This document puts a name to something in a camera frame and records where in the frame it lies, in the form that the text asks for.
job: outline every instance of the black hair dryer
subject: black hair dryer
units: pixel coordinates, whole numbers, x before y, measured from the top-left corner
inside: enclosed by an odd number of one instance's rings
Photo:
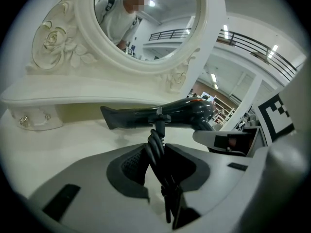
[[[158,107],[162,107],[164,115],[169,115],[172,118],[166,127],[213,130],[208,121],[215,115],[216,109],[212,103],[204,99],[186,98],[146,109],[113,110],[103,106],[101,111],[109,129],[134,129],[152,127],[148,118],[156,115]]]

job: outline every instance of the backpack strap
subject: backpack strap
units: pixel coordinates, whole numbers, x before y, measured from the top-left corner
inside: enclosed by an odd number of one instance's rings
[[[112,9],[113,5],[115,4],[115,1],[116,0],[108,0],[108,5],[106,7],[107,12]]]
[[[133,21],[133,25],[132,26],[135,26],[137,24],[137,22],[138,22],[138,17],[136,16],[135,20]]]

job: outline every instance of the hair dryer nozzle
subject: hair dryer nozzle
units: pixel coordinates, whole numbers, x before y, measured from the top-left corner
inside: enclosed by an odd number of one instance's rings
[[[110,130],[136,128],[134,110],[114,110],[103,106],[101,111]]]

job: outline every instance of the white shelf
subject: white shelf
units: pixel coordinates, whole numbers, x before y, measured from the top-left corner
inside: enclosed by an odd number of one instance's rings
[[[228,110],[226,110],[224,107],[222,107],[222,109],[224,109],[224,111],[226,111],[226,112],[228,112],[228,115],[230,114],[230,111],[228,111]]]
[[[221,108],[225,109],[225,108],[224,108],[224,107],[222,107],[219,103],[216,103],[216,102],[215,102],[215,104],[217,104],[219,107],[221,107]]]
[[[215,121],[216,121],[216,120],[220,120],[220,122],[221,122],[222,125],[224,125],[224,124],[227,123],[227,121],[224,120],[220,115],[217,115],[217,116],[216,116]]]
[[[217,96],[215,96],[215,99],[219,100],[220,102],[222,102],[224,105],[228,106],[230,109],[233,109],[235,111],[234,108],[232,108],[231,106],[227,105],[224,101],[222,101],[221,99],[219,99]]]
[[[140,87],[118,82],[61,75],[25,76],[1,95],[8,107],[98,102],[158,105],[174,100],[174,95],[150,94]]]

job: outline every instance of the white shirt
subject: white shirt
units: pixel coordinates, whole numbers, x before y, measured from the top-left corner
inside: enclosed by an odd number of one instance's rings
[[[108,0],[101,0],[95,5],[97,20],[107,37],[115,44],[121,40],[131,41],[137,28],[133,22],[136,20],[136,13],[128,13],[123,5],[123,0],[115,0],[111,10],[106,11]]]

